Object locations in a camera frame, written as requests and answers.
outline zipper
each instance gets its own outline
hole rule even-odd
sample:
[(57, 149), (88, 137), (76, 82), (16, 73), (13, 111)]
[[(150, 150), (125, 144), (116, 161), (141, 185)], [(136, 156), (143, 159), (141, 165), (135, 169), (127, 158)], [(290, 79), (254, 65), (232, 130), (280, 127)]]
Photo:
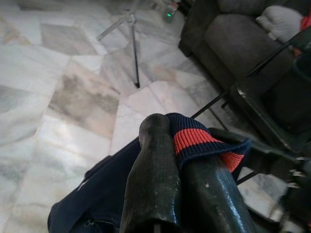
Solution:
[(88, 226), (93, 226), (94, 228), (96, 228), (97, 230), (99, 230), (100, 233), (103, 233), (102, 229), (100, 228), (100, 226), (98, 224), (96, 224), (97, 222), (103, 222), (103, 223), (106, 223), (106, 224), (109, 224), (109, 225), (113, 225), (114, 228), (119, 228), (119, 227), (116, 227), (115, 224), (113, 222), (110, 222), (110, 221), (105, 221), (105, 220), (100, 220), (100, 219), (89, 219), (85, 224), (84, 226), (85, 227), (88, 227)]

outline white cloth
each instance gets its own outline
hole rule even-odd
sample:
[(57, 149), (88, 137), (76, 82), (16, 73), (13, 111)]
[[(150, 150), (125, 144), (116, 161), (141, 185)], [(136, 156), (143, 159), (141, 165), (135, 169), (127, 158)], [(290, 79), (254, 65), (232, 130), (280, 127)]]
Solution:
[(303, 16), (284, 6), (269, 6), (256, 21), (273, 40), (287, 42), (300, 31)]

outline sofa armrest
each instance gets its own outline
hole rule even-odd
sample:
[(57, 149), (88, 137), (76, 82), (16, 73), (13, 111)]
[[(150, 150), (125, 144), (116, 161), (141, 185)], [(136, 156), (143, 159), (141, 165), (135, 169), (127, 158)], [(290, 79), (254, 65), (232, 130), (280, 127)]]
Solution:
[(218, 0), (220, 11), (225, 14), (260, 16), (266, 0)]
[(181, 33), (182, 43), (193, 51), (203, 40), (206, 30), (218, 14), (218, 0), (196, 0)]

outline metal frame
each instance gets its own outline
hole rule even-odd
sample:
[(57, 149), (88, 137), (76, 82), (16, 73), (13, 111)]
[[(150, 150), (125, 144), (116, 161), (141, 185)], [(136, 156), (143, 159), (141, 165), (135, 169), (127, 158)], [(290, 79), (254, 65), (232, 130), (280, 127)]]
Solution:
[(129, 27), (130, 32), (130, 40), (132, 44), (132, 56), (133, 56), (133, 70), (134, 75), (136, 77), (135, 86), (140, 88), (140, 80), (139, 80), (139, 71), (138, 71), (138, 58), (137, 58), (137, 47), (136, 47), (136, 40), (135, 40), (135, 11), (137, 9), (138, 3), (140, 0), (134, 0), (131, 10), (125, 14), (122, 18), (118, 19), (114, 24), (112, 24), (109, 28), (103, 31), (100, 35), (97, 36), (97, 40), (101, 41), (105, 36), (110, 34), (113, 30), (119, 27), (121, 24), (126, 22)]

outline sofa cushion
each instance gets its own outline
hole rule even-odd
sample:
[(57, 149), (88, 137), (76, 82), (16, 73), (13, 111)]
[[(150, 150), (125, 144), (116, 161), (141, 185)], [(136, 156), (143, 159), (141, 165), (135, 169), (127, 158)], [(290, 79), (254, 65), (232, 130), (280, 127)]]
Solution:
[[(209, 26), (204, 40), (236, 79), (243, 78), (280, 44), (272, 40), (255, 22), (242, 15), (218, 15)], [(269, 75), (281, 75), (293, 56), (285, 50), (265, 69)]]
[(265, 8), (269, 6), (275, 6), (275, 5), (284, 5), (287, 2), (287, 0), (266, 0)]
[(265, 8), (265, 0), (218, 0), (222, 13), (258, 16)]

